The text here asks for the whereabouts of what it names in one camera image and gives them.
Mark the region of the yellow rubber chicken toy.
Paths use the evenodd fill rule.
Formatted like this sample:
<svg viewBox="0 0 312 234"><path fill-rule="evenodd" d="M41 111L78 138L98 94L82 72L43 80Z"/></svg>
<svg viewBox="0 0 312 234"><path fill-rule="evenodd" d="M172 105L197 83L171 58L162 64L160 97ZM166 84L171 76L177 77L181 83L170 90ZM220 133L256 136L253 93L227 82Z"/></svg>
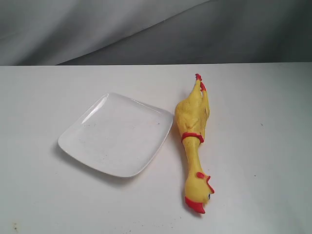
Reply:
<svg viewBox="0 0 312 234"><path fill-rule="evenodd" d="M195 74L195 85L187 98L175 108L181 143L184 147L188 174L184 184L186 205L198 214L205 214L204 206L215 193L209 184L210 176L205 174L199 159L199 147L205 140L205 129L209 118L207 89L200 74Z"/></svg>

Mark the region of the white square plate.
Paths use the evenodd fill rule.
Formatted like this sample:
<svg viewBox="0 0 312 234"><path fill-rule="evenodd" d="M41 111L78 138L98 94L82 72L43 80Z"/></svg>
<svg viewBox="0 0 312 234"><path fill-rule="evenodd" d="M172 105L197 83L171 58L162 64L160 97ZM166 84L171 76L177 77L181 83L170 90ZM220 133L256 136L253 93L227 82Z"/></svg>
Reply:
<svg viewBox="0 0 312 234"><path fill-rule="evenodd" d="M116 93L97 100L59 138L59 147L99 172L128 178L154 159L173 124L173 115Z"/></svg>

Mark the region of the grey backdrop cloth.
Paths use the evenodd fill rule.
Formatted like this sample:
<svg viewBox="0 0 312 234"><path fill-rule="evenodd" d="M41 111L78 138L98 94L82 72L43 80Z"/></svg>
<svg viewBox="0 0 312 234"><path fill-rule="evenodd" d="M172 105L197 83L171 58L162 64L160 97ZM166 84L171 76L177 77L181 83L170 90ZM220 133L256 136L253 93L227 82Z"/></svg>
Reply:
<svg viewBox="0 0 312 234"><path fill-rule="evenodd" d="M302 62L309 0L3 0L1 65Z"/></svg>

